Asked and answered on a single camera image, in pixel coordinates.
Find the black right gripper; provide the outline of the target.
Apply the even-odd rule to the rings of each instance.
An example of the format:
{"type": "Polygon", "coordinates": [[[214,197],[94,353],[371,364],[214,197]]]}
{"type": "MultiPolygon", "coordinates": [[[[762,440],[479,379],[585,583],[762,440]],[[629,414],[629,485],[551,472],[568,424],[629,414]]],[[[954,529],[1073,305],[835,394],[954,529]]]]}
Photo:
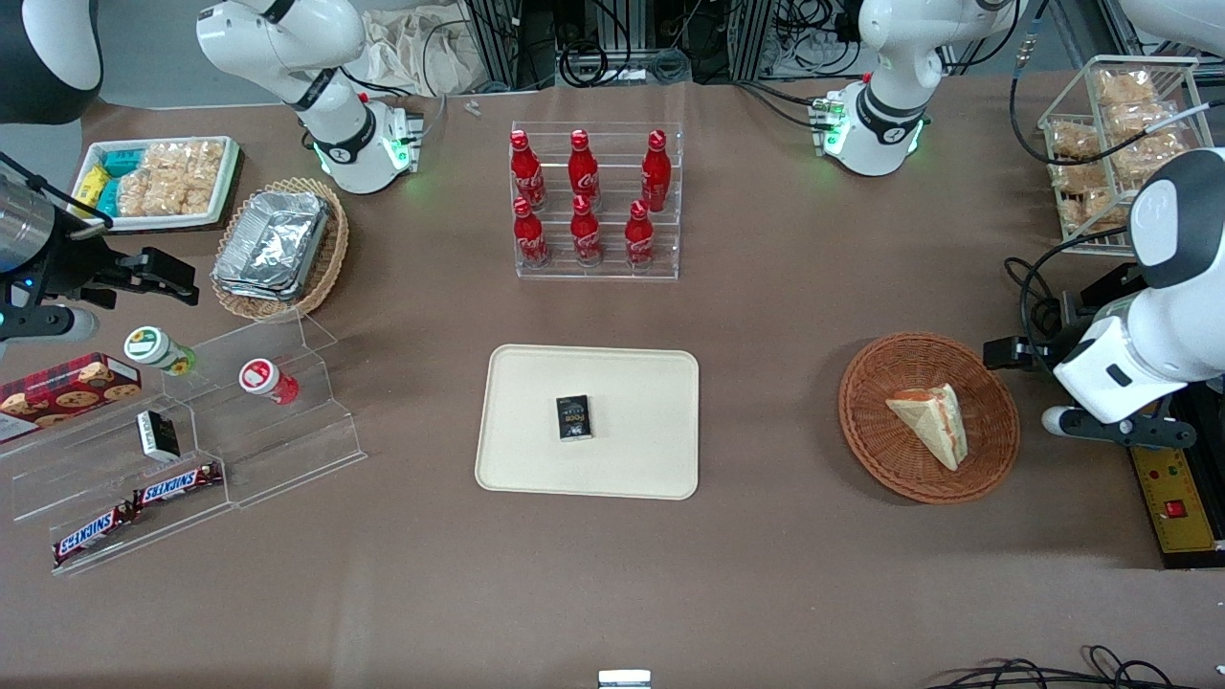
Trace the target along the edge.
{"type": "Polygon", "coordinates": [[[195,280],[195,267],[153,246],[120,255],[100,238],[74,240],[61,230],[49,234],[2,228],[2,310],[34,308],[44,300],[87,302],[111,310],[118,291],[158,294],[196,306],[200,289],[167,280],[195,280]],[[114,268],[130,276],[108,276],[114,268]]]}

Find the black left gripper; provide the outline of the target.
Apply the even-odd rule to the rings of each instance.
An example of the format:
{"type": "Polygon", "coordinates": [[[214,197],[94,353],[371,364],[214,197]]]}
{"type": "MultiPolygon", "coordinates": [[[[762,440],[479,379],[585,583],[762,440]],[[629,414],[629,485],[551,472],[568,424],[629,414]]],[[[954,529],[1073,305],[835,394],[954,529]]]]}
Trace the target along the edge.
{"type": "Polygon", "coordinates": [[[1058,349],[1027,336],[1003,337],[984,343],[984,367],[989,370],[1050,371],[1057,365],[1058,349]]]}

